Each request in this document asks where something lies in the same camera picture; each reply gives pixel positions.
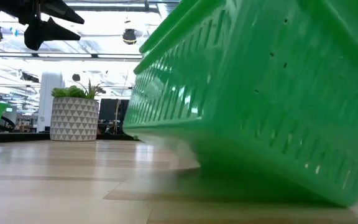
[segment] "plant pot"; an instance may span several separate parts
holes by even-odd
[[[94,141],[98,133],[99,102],[83,98],[53,99],[50,139]]]

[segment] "green plant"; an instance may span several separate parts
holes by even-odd
[[[75,98],[84,98],[94,100],[95,96],[99,93],[105,93],[105,91],[99,87],[100,84],[93,86],[91,80],[88,83],[88,89],[80,84],[84,90],[78,88],[77,86],[71,86],[69,88],[54,88],[52,90],[52,96],[55,98],[59,97],[75,97]]]

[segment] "white geometric planter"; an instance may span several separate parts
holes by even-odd
[[[95,141],[98,133],[99,102],[83,98],[53,99],[50,139],[53,141]]]

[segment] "white column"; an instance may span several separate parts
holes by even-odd
[[[47,71],[42,73],[37,132],[45,131],[45,127],[50,127],[53,104],[52,90],[64,87],[65,81],[62,72]]]

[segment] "potted plant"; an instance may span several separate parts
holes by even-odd
[[[78,82],[79,75],[73,75]],[[69,88],[52,90],[53,106],[50,124],[50,139],[53,141],[94,141],[96,140],[99,118],[98,93],[105,93],[99,85],[89,81],[88,89],[80,84]]]

